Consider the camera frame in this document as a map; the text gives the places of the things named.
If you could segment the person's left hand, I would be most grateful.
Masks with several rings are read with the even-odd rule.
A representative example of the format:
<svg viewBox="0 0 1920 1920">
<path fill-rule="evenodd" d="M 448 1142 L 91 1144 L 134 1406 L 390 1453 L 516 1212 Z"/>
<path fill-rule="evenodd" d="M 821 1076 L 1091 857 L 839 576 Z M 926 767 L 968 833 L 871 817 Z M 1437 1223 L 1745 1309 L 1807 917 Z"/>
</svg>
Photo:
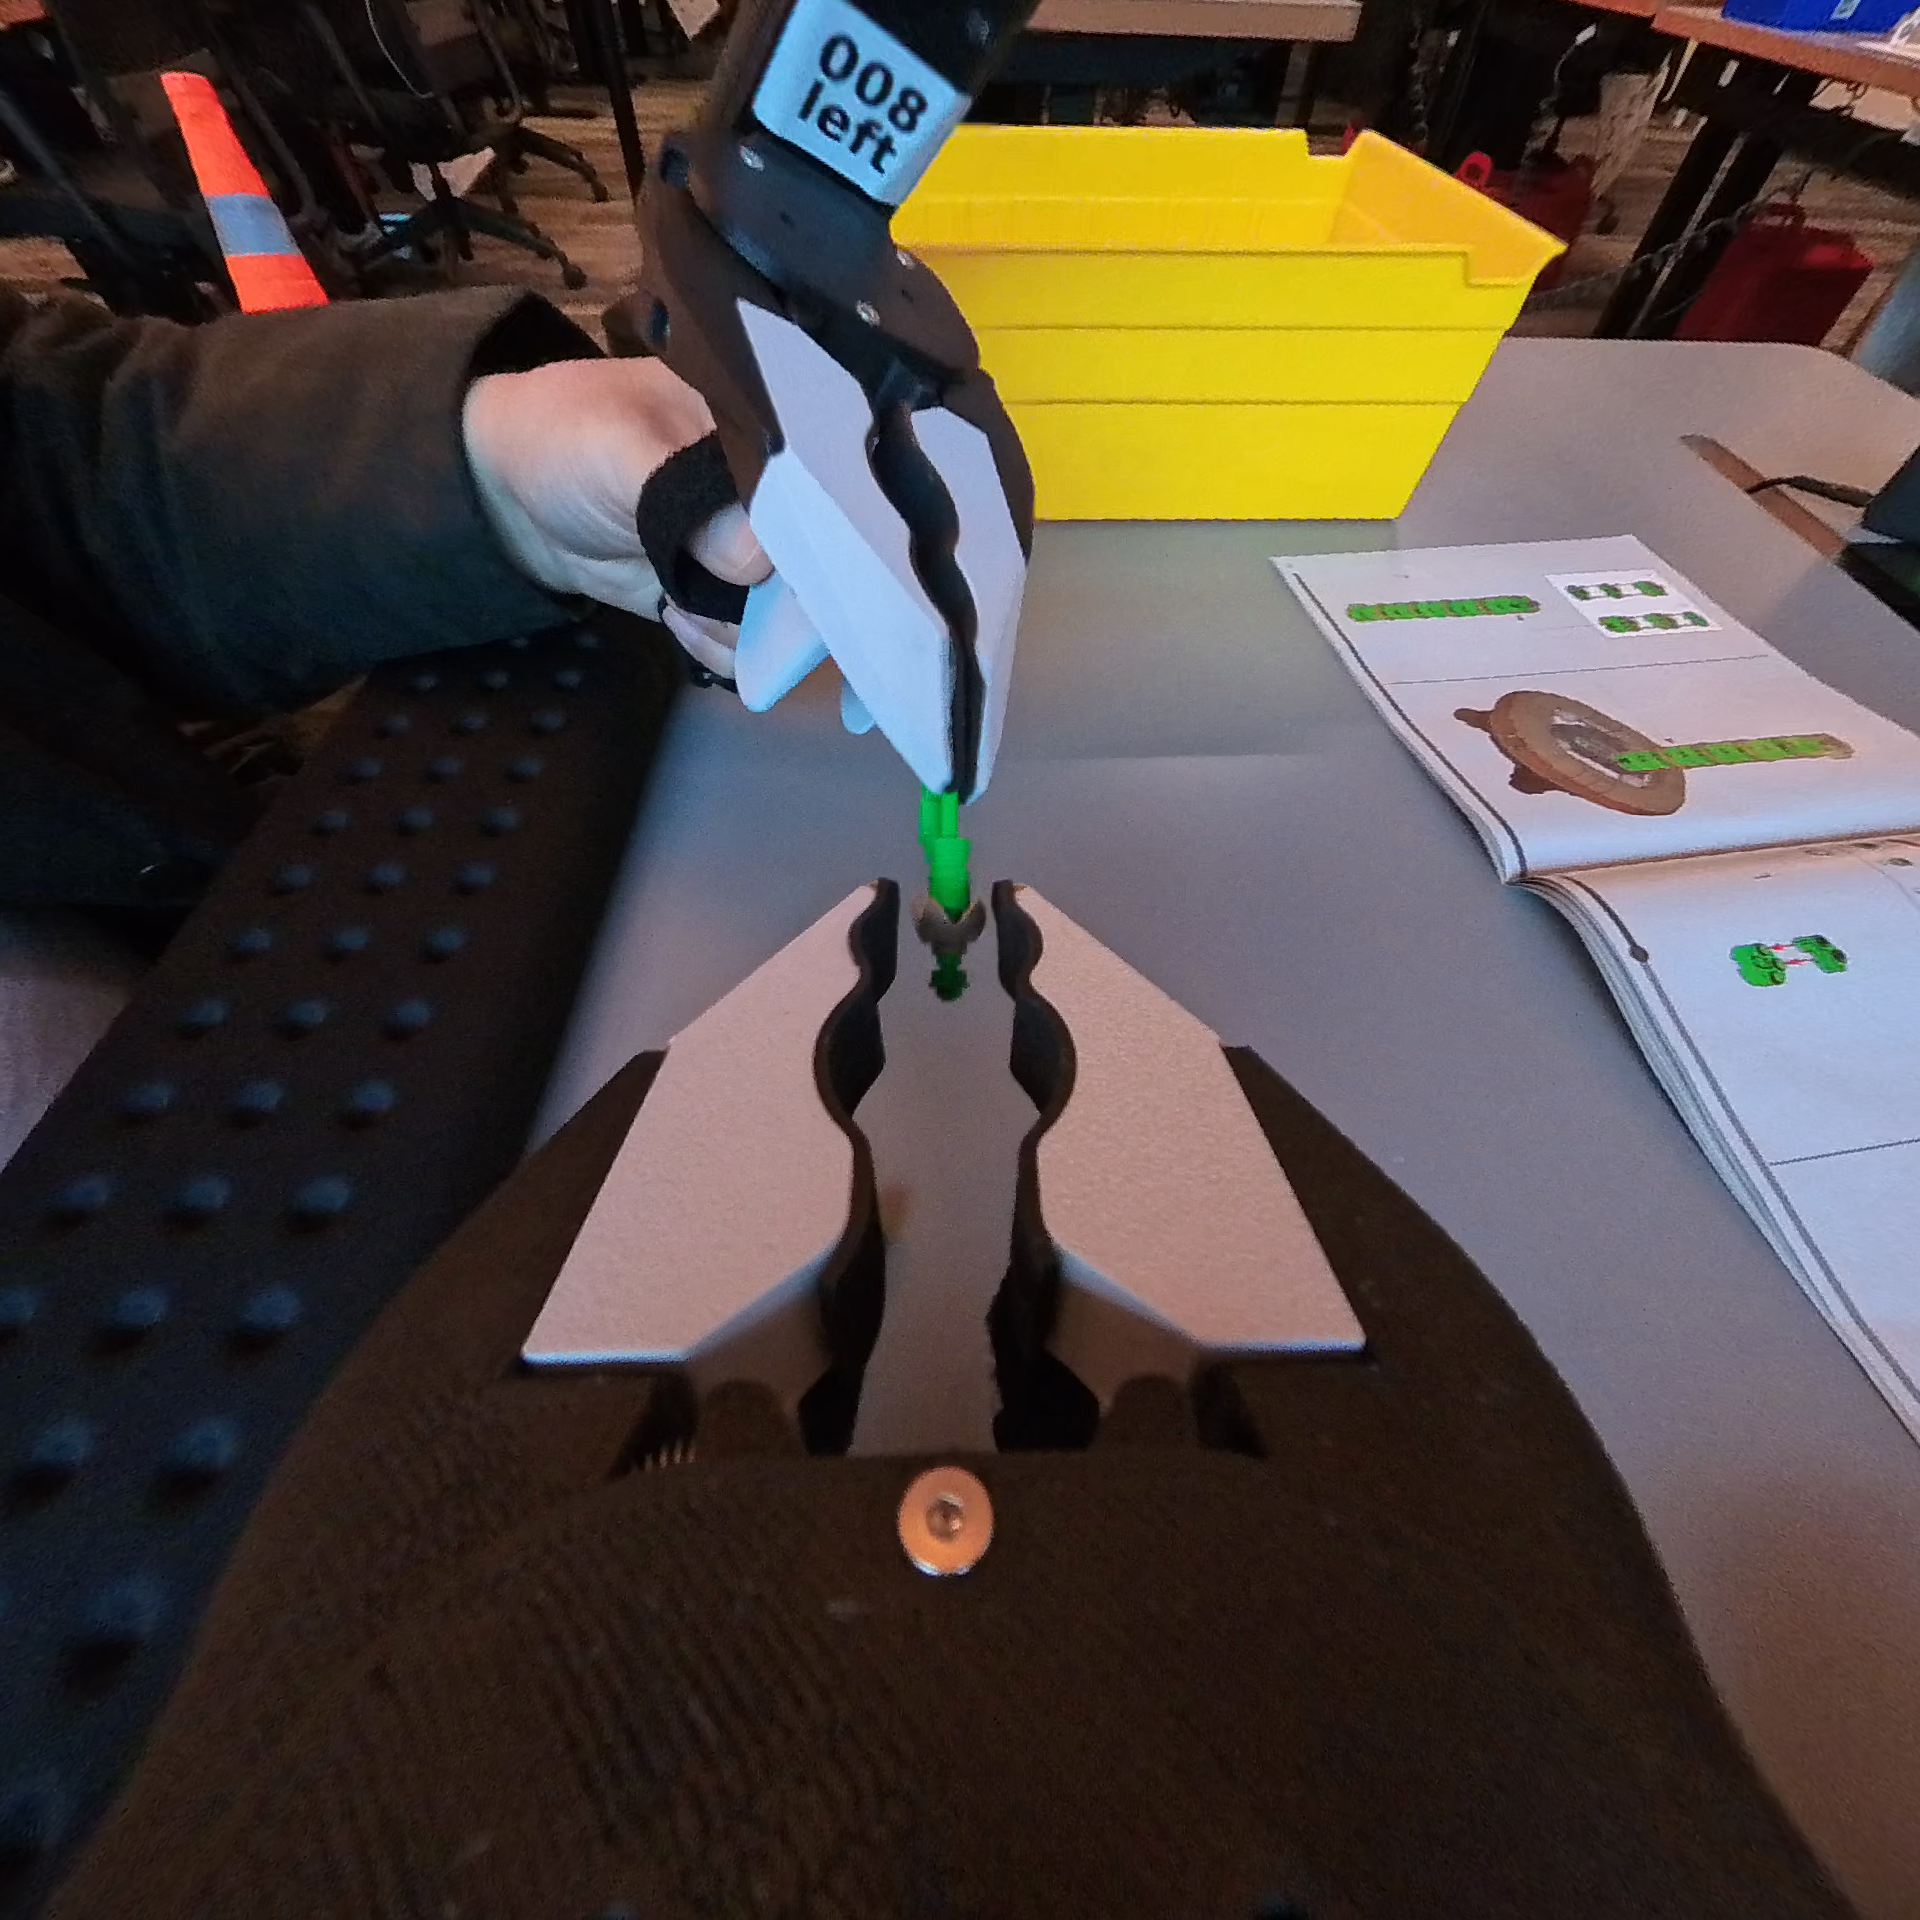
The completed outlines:
<svg viewBox="0 0 1920 1920">
<path fill-rule="evenodd" d="M 562 361 L 471 382 L 463 451 L 507 555 L 543 588 L 663 622 L 720 682 L 736 628 L 663 597 L 636 503 L 669 454 L 712 429 L 708 401 L 660 361 Z"/>
</svg>

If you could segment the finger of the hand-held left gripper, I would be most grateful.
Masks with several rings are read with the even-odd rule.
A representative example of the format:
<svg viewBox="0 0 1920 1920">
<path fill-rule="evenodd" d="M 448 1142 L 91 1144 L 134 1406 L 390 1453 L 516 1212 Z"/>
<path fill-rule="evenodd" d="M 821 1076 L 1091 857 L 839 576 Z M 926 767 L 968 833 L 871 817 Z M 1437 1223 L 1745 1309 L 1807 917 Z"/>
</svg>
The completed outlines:
<svg viewBox="0 0 1920 1920">
<path fill-rule="evenodd" d="M 908 670 L 905 762 L 925 786 L 974 804 L 1003 729 L 1027 561 L 986 435 L 945 407 L 913 413 L 913 435 L 957 511 L 950 558 L 968 588 L 972 637 L 959 640 L 953 612 L 929 622 L 929 645 Z"/>
<path fill-rule="evenodd" d="M 761 714 L 833 660 L 913 772 L 947 789 L 947 619 L 919 584 L 905 523 L 871 471 L 871 401 L 797 324 L 746 301 L 736 313 L 778 425 L 746 506 L 776 573 L 746 600 L 740 701 Z"/>
</svg>

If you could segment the instruction booklet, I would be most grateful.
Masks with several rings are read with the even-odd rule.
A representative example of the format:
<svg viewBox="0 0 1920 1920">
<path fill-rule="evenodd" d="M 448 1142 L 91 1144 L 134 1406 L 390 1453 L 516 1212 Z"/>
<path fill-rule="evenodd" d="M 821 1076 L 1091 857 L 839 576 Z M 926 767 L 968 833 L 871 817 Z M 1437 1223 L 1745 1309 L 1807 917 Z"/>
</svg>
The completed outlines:
<svg viewBox="0 0 1920 1920">
<path fill-rule="evenodd" d="M 1916 738 L 1632 538 L 1274 569 L 1916 1434 Z"/>
</svg>

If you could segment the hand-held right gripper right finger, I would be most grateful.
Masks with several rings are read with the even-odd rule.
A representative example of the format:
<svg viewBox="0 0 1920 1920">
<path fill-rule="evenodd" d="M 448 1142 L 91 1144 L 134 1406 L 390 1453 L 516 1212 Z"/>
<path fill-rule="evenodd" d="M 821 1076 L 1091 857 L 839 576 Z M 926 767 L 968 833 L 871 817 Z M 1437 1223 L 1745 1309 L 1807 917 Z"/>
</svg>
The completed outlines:
<svg viewBox="0 0 1920 1920">
<path fill-rule="evenodd" d="M 996 882 L 1018 1144 L 990 1309 L 996 1444 L 1085 1449 L 1139 1376 L 1354 1356 L 1365 1331 L 1235 1076 L 1235 1056 L 1038 890 Z"/>
</svg>

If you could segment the black office chair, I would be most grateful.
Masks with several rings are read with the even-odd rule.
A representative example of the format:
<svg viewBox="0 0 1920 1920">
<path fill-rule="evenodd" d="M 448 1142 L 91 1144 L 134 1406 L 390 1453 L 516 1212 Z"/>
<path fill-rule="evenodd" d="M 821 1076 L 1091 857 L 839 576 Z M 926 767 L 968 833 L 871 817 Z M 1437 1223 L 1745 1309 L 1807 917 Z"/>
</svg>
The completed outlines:
<svg viewBox="0 0 1920 1920">
<path fill-rule="evenodd" d="M 525 223 L 504 174 L 525 156 L 578 175 L 596 203 L 610 190 L 589 159 L 525 125 L 525 98 L 497 38 L 486 4 L 302 4 L 302 38 L 317 59 L 312 105 L 351 147 L 373 148 L 419 212 L 379 218 L 354 248 L 359 269 L 394 258 L 471 258 L 476 234 L 558 269 L 568 292 L 589 285 L 547 232 Z"/>
</svg>

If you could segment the black flat device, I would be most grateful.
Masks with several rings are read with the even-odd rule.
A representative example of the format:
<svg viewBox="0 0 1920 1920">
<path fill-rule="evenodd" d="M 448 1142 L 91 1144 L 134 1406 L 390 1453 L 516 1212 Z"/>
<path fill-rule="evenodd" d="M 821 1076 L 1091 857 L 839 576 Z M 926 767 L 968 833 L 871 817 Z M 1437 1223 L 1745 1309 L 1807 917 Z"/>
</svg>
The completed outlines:
<svg viewBox="0 0 1920 1920">
<path fill-rule="evenodd" d="M 1914 451 L 1861 511 L 1836 569 L 1916 628 L 1916 474 Z"/>
</svg>

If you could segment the grey desk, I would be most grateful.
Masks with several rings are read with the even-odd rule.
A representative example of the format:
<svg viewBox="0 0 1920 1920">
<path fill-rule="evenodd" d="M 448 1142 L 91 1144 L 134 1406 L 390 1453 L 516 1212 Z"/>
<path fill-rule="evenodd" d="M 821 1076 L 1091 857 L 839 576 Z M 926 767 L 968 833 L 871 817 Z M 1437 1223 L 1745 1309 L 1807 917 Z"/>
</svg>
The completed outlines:
<svg viewBox="0 0 1920 1920">
<path fill-rule="evenodd" d="M 1255 1047 L 1476 1260 L 1610 1452 L 1757 1764 L 1862 1917 L 1916 1915 L 1916 1449 L 1720 1186 L 1571 931 L 1500 890 L 1268 555 L 1634 535 L 1916 729 L 1916 637 L 1726 486 L 1882 489 L 1916 401 L 1784 344 L 1509 340 L 1393 523 L 1050 523 L 974 878 L 1032 879 Z M 549 1137 L 858 879 L 916 793 L 830 674 L 663 738 L 543 1093 Z M 901 945 L 861 1104 L 896 1239 L 858 1449 L 990 1444 L 984 1312 L 1032 1105 L 993 955 Z"/>
</svg>

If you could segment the yellow plastic bin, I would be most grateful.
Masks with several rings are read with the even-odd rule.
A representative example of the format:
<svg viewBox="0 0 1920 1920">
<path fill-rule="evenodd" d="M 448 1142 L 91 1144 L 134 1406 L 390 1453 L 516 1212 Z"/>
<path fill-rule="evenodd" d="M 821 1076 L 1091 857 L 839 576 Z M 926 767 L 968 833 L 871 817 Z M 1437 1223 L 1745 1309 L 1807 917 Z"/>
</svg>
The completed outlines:
<svg viewBox="0 0 1920 1920">
<path fill-rule="evenodd" d="M 1396 518 L 1564 249 L 1372 132 L 959 128 L 892 232 L 1042 521 Z"/>
</svg>

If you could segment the person's left forearm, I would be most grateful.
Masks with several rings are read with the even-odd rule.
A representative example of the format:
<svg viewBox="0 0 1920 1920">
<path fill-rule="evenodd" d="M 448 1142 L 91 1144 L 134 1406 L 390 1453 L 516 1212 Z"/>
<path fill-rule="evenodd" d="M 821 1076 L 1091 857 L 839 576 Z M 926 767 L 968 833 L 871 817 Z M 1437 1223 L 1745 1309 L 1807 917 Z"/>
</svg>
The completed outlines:
<svg viewBox="0 0 1920 1920">
<path fill-rule="evenodd" d="M 182 710 L 302 706 L 547 631 L 465 471 L 465 388 L 599 352 L 513 288 L 112 319 L 2 288 L 2 685 L 107 664 Z"/>
</svg>

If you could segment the wooden-top table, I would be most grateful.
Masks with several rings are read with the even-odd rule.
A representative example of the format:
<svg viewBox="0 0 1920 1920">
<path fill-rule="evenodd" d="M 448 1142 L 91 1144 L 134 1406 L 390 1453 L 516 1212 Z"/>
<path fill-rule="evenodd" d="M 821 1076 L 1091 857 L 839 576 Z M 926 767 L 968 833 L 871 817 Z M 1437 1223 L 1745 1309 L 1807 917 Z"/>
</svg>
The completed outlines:
<svg viewBox="0 0 1920 1920">
<path fill-rule="evenodd" d="M 1700 132 L 1632 261 L 1614 276 L 1596 340 L 1669 340 L 1785 159 L 1916 200 L 1914 142 L 1813 105 L 1825 83 L 1842 83 L 1914 107 L 1916 41 L 1794 34 L 1693 6 L 1644 12 L 1657 35 L 1693 52 L 1675 101 L 1700 116 Z"/>
</svg>

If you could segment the orange striped traffic cone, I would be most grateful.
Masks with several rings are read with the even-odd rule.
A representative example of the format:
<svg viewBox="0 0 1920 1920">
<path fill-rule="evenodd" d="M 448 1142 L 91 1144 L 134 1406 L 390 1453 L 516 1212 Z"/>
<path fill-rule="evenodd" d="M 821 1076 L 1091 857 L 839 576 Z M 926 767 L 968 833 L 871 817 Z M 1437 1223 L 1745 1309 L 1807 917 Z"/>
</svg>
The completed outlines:
<svg viewBox="0 0 1920 1920">
<path fill-rule="evenodd" d="M 182 68 L 162 68 L 158 83 L 177 119 L 240 310 L 253 315 L 323 307 L 327 292 L 238 139 L 217 87 Z"/>
</svg>

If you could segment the red bag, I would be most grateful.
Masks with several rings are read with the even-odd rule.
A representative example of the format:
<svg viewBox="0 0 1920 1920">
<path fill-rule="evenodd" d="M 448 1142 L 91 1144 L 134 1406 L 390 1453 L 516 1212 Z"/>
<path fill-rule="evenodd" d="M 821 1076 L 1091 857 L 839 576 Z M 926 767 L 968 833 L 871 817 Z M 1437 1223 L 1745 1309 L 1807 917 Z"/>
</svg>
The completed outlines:
<svg viewBox="0 0 1920 1920">
<path fill-rule="evenodd" d="M 1712 266 L 1674 340 L 1819 347 L 1871 270 L 1849 232 L 1809 226 L 1799 203 L 1763 206 Z"/>
<path fill-rule="evenodd" d="M 1497 169 L 1488 156 L 1475 153 L 1455 168 L 1455 178 L 1544 230 L 1564 248 L 1579 242 L 1593 203 L 1590 156 L 1564 159 L 1544 148 L 1527 168 Z"/>
</svg>

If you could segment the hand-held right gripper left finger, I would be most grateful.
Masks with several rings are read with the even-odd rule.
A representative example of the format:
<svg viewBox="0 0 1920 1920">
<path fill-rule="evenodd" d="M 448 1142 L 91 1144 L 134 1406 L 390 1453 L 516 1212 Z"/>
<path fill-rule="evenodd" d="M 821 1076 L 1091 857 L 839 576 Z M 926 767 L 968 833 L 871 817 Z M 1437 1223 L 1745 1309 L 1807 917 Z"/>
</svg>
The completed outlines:
<svg viewBox="0 0 1920 1920">
<path fill-rule="evenodd" d="M 852 1113 L 883 1074 L 893 967 L 896 887 L 873 879 L 671 1037 L 525 1365 L 754 1382 L 810 1453 L 847 1452 L 885 1297 Z"/>
</svg>

